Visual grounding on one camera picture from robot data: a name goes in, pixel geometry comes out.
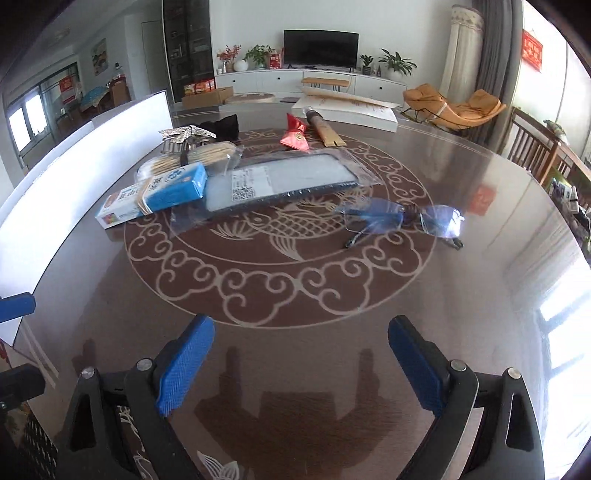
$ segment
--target tv stand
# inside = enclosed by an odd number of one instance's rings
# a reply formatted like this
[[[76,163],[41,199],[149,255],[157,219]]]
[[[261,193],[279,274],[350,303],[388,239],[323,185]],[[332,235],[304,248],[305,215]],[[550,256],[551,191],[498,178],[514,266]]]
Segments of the tv stand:
[[[301,69],[297,65],[285,64],[283,69],[247,70],[245,72],[223,73],[216,75],[218,88],[233,87],[234,94],[241,93],[272,93],[276,98],[303,96],[302,80],[307,79],[312,84],[323,84],[327,89],[335,87],[346,93],[353,93],[363,97],[394,102],[402,105],[403,92],[407,86],[385,78],[349,73],[347,70]]]

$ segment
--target window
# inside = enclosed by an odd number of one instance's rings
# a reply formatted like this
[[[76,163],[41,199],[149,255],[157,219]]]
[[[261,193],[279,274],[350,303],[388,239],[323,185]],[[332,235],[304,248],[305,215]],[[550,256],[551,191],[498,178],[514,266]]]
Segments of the window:
[[[33,135],[39,135],[47,128],[47,120],[43,111],[43,105],[41,104],[41,96],[35,95],[25,106],[27,108],[29,122],[31,122]]]
[[[12,112],[8,118],[10,130],[19,153],[29,144],[37,143],[48,130],[39,87],[14,102],[9,107],[9,112]]]
[[[21,151],[31,141],[22,108],[19,108],[10,116],[10,130],[12,130],[12,136],[18,150]]]
[[[9,105],[8,123],[21,157],[49,133],[54,142],[60,138],[59,121],[69,109],[77,107],[82,97],[79,83],[78,66],[73,63],[45,78]]]

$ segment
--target green plant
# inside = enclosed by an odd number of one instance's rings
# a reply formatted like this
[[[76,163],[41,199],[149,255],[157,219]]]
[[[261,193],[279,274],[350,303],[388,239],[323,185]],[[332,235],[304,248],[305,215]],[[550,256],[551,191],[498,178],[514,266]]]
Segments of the green plant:
[[[359,58],[363,60],[363,65],[366,67],[369,67],[374,60],[371,55],[361,55]]]
[[[255,65],[264,65],[267,62],[267,55],[271,53],[273,49],[269,45],[255,45],[244,55],[245,59],[252,59]]]
[[[382,48],[382,51],[386,55],[382,55],[379,58],[381,63],[387,63],[388,68],[394,70],[395,72],[400,72],[403,75],[412,75],[413,69],[417,68],[417,64],[410,61],[410,59],[404,59],[400,56],[400,53],[395,52],[395,55],[392,55],[388,50]]]

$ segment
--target doorway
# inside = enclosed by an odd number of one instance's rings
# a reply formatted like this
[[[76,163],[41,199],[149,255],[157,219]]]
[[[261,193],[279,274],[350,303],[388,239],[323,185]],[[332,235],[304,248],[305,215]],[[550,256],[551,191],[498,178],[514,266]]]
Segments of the doorway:
[[[168,64],[164,52],[162,22],[160,20],[142,22],[142,40],[144,42],[144,58],[150,91],[157,93],[166,90],[168,101],[171,102],[172,94],[168,78]]]

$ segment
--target chair backrest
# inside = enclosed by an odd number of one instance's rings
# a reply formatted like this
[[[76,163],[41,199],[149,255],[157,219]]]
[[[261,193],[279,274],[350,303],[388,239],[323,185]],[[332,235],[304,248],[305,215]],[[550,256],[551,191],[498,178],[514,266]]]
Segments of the chair backrest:
[[[498,153],[518,164],[544,184],[552,167],[577,187],[579,204],[591,204],[591,170],[545,125],[513,108]]]

